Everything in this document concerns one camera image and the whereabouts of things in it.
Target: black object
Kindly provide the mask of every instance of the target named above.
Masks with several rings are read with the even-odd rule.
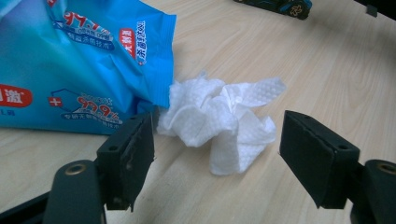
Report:
[[[107,210],[134,208],[154,160],[151,114],[124,121],[95,161],[58,170],[51,191],[0,215],[0,223],[106,223]]]
[[[317,120],[285,112],[280,155],[317,207],[344,209],[353,202],[351,221],[396,223],[396,164],[358,163],[360,150]]]
[[[394,0],[355,0],[367,6],[367,13],[376,17],[376,12],[396,20],[396,1]]]
[[[253,7],[263,8],[279,14],[288,15],[300,20],[308,17],[312,7],[310,0],[234,0]]]

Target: red label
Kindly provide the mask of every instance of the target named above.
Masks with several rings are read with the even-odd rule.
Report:
[[[0,84],[0,106],[26,107],[33,101],[33,94],[26,89]]]
[[[50,7],[53,7],[53,5],[55,5],[56,1],[57,1],[57,0],[47,0],[47,4],[48,4]]]
[[[135,58],[134,31],[131,28],[122,28],[119,33],[119,41],[125,47],[126,51]]]
[[[64,103],[62,103],[61,97],[49,97],[49,105],[62,107],[64,106]]]

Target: wood grain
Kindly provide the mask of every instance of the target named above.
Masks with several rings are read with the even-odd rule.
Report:
[[[317,209],[278,155],[283,113],[318,119],[361,149],[361,163],[396,162],[396,22],[354,1],[316,0],[306,21],[232,0],[144,2],[177,14],[176,80],[206,70],[227,83],[281,77],[288,88],[255,109],[273,118],[277,140],[246,173],[214,176],[210,143],[190,148],[156,134],[134,212],[107,212],[108,223],[350,223],[350,203]],[[0,129],[0,211],[48,191],[59,167],[93,160],[105,139]]]

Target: wet wipe package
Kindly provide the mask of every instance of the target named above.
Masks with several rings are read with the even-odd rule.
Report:
[[[169,106],[176,16],[138,0],[0,3],[0,126],[111,134]]]

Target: screw hole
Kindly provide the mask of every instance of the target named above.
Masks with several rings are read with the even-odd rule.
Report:
[[[385,163],[379,163],[378,168],[385,173],[396,175],[396,167]]]
[[[66,175],[78,175],[85,171],[87,167],[84,164],[74,164],[69,166],[64,172]]]

